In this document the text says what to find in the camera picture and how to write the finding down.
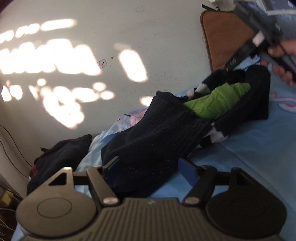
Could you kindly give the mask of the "person's right hand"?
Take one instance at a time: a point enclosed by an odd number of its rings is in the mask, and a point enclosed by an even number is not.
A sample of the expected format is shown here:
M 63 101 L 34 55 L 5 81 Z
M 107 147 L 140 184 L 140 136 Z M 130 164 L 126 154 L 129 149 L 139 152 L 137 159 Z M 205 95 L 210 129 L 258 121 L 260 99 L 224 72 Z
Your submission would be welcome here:
M 268 66 L 272 61 L 272 71 L 289 86 L 295 85 L 295 66 L 292 64 L 292 56 L 295 58 L 295 39 L 281 40 L 277 45 L 271 45 L 267 41 L 260 44 L 264 52 L 264 58 L 260 63 Z

